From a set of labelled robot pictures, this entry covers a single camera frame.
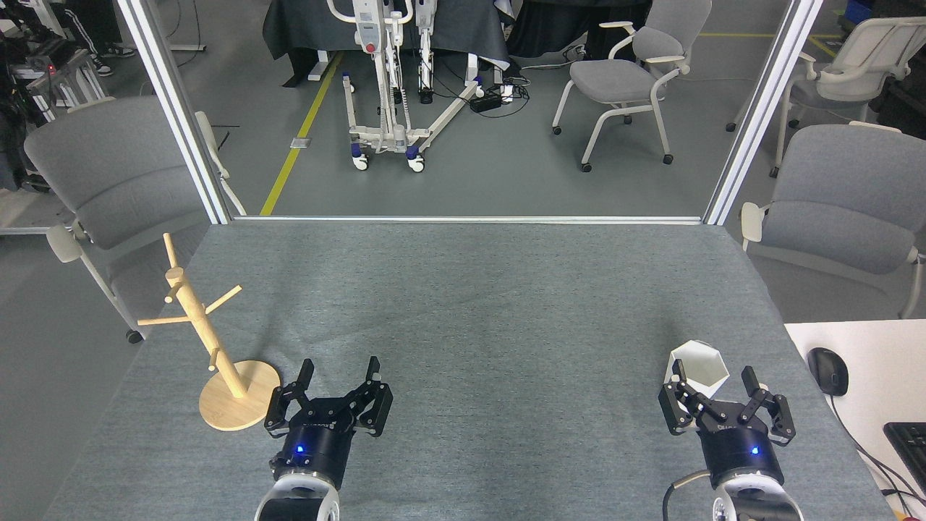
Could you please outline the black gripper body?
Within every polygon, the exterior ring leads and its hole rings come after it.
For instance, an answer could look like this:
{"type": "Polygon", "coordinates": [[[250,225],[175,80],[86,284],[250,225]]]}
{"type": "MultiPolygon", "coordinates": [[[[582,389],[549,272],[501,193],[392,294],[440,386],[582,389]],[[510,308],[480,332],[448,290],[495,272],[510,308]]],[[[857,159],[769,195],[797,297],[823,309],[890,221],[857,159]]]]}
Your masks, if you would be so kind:
{"type": "Polygon", "coordinates": [[[697,426],[712,488],[735,475],[755,473],[773,478],[780,485],[785,482],[764,423],[697,426]]]}
{"type": "Polygon", "coordinates": [[[354,433],[356,416],[339,412],[331,421],[298,413],[289,420],[289,432],[280,452],[271,459],[273,479],[284,475],[315,473],[341,488],[354,433]]]}

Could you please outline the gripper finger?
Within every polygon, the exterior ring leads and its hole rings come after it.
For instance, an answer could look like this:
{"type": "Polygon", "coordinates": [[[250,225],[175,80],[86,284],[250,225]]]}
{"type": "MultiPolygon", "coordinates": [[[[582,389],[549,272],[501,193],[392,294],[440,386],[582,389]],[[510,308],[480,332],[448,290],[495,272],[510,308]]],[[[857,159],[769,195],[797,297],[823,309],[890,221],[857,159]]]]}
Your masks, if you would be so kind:
{"type": "Polygon", "coordinates": [[[704,414],[713,419],[714,426],[707,427],[711,432],[717,432],[718,425],[725,423],[725,412],[720,406],[689,384],[683,360],[675,360],[672,364],[669,380],[659,389],[658,401],[669,432],[674,436],[681,435],[692,423],[704,428],[701,421],[704,414]]]}
{"type": "Polygon", "coordinates": [[[272,391],[264,421],[264,428],[272,439],[278,439],[288,434],[286,412],[292,400],[297,400],[301,406],[305,406],[310,402],[305,392],[310,385],[314,370],[315,366],[312,360],[305,358],[297,379],[286,386],[277,386],[272,391]]]}
{"type": "Polygon", "coordinates": [[[345,398],[348,401],[348,409],[356,421],[356,429],[365,429],[371,436],[383,435],[393,402],[390,386],[379,376],[380,369],[380,360],[371,356],[365,381],[347,393],[345,398]]]}
{"type": "Polygon", "coordinates": [[[749,400],[737,413],[737,423],[749,426],[758,409],[765,408],[771,419],[770,440],[781,447],[789,445],[797,430],[791,417],[788,399],[783,394],[771,392],[767,386],[760,383],[751,365],[744,367],[741,377],[749,400]]]}

